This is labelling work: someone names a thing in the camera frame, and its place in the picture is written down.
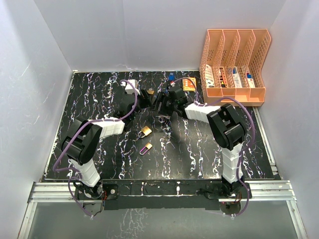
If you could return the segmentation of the large brass padlock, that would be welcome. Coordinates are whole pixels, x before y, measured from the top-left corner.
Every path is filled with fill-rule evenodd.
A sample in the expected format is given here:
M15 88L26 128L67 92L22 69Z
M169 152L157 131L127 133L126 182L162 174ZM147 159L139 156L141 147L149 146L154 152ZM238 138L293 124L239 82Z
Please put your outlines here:
M147 93L151 96L153 96L155 94L154 90L153 89L148 89L147 90Z

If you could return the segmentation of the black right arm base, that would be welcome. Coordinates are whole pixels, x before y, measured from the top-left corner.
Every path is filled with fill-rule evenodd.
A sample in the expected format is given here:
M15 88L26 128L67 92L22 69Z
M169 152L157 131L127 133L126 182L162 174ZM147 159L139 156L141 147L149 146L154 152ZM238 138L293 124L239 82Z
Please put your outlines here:
M250 185L245 183L245 186L239 184L232 187L222 182L211 182L201 186L196 191L196 194L203 195L208 199L233 199L236 201L247 198L251 199Z

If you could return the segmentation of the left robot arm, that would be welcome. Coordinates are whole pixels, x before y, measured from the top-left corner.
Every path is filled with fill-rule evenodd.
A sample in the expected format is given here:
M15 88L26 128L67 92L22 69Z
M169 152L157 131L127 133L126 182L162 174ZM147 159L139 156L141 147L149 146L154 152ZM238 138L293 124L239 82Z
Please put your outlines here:
M79 174L74 185L79 185L93 199L103 193L101 177L95 167L93 156L101 139L120 135L131 126L136 114L153 104L154 91L126 90L114 117L106 119L76 119L61 142L62 153L71 159L73 170Z

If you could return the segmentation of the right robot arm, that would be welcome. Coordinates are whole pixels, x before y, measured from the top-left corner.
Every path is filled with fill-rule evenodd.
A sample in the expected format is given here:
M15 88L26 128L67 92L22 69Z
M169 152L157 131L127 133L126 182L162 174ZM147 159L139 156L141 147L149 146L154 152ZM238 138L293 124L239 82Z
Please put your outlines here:
M173 86L167 91L161 91L152 100L152 110L165 116L176 112L184 119L209 124L215 141L222 149L223 171L220 181L207 184L198 191L199 194L208 198L232 198L246 193L246 197L250 198L250 189L244 183L240 165L247 129L231 104L208 106L196 101L190 102L181 87Z

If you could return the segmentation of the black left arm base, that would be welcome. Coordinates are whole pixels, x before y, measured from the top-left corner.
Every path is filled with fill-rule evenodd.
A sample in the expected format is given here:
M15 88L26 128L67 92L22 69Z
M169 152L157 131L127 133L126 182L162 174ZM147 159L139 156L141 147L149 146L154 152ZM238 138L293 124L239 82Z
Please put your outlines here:
M94 187L89 187L76 180L73 186L76 188L75 197L79 200L116 200L119 195L118 185L104 184L102 181L99 181Z

